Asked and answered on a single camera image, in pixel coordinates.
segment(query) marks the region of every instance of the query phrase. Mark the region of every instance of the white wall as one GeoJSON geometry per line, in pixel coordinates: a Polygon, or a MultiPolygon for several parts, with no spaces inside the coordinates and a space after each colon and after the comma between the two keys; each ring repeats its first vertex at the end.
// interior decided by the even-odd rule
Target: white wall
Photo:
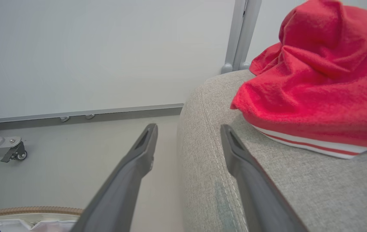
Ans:
{"type": "Polygon", "coordinates": [[[183,103],[220,73],[234,3],[0,1],[0,118],[183,103]]]}
{"type": "MultiPolygon", "coordinates": [[[[246,62],[251,62],[267,47],[279,42],[279,28],[285,16],[304,2],[305,0],[262,0],[246,62]]],[[[345,5],[367,9],[367,0],[342,0],[342,2],[345,5]]]]}

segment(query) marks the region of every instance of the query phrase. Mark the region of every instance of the striped trim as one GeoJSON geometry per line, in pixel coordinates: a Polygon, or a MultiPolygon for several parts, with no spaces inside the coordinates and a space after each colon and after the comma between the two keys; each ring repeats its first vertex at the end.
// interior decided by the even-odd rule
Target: striped trim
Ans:
{"type": "Polygon", "coordinates": [[[282,144],[292,147],[305,148],[311,151],[316,151],[322,154],[343,159],[352,159],[357,154],[367,151],[367,147],[302,138],[280,132],[265,130],[256,126],[254,126],[254,128],[266,137],[282,144]]]}

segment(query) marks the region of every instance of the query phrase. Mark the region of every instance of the gray floor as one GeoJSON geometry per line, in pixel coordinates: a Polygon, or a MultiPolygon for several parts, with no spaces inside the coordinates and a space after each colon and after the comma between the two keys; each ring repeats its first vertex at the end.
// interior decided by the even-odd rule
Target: gray floor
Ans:
{"type": "Polygon", "coordinates": [[[176,164],[180,109],[0,123],[0,136],[20,136],[22,162],[0,162],[0,208],[85,208],[148,123],[157,123],[154,166],[142,180],[131,231],[183,231],[176,164]]]}

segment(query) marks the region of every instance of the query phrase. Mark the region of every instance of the red cloth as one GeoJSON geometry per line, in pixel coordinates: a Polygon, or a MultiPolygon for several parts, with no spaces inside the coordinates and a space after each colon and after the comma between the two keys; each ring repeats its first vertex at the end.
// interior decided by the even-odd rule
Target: red cloth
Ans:
{"type": "Polygon", "coordinates": [[[231,109],[257,127],[367,147],[367,10],[309,0],[256,57],[231,109]]]}

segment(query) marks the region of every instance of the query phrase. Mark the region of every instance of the red stripe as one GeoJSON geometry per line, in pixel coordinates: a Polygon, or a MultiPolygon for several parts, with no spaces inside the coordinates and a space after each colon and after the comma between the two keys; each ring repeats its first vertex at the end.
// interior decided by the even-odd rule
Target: red stripe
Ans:
{"type": "Polygon", "coordinates": [[[338,150],[338,149],[333,149],[333,148],[328,148],[328,147],[320,147],[320,146],[309,144],[309,143],[306,143],[306,142],[290,141],[290,140],[279,138],[279,137],[276,137],[276,136],[273,136],[273,135],[265,134],[262,131],[259,131],[259,132],[261,132],[262,134],[264,134],[266,136],[269,136],[269,137],[272,137],[272,138],[275,138],[275,139],[278,139],[278,140],[281,140],[281,141],[286,141],[286,142],[293,143],[293,144],[314,147],[314,148],[318,148],[318,149],[321,149],[321,150],[324,150],[324,151],[332,151],[332,152],[351,155],[351,156],[356,156],[357,154],[359,154],[359,153],[355,153],[355,152],[351,152],[351,151],[343,151],[343,150],[338,150]]]}

